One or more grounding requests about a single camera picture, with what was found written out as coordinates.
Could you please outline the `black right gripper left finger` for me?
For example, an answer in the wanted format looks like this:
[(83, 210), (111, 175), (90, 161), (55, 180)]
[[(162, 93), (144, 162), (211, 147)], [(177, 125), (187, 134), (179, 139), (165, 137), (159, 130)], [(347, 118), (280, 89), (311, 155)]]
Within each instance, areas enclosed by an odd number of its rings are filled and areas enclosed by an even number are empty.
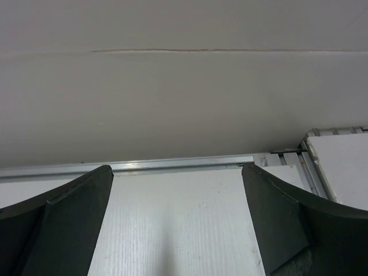
[(103, 165), (1, 208), (1, 275), (87, 275), (113, 178)]

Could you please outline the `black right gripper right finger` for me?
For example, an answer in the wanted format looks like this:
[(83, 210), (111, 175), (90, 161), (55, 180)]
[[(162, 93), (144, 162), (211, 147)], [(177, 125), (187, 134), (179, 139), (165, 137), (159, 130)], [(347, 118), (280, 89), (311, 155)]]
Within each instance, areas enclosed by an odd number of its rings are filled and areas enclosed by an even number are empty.
[(367, 275), (367, 211), (250, 163), (244, 189), (266, 275)]

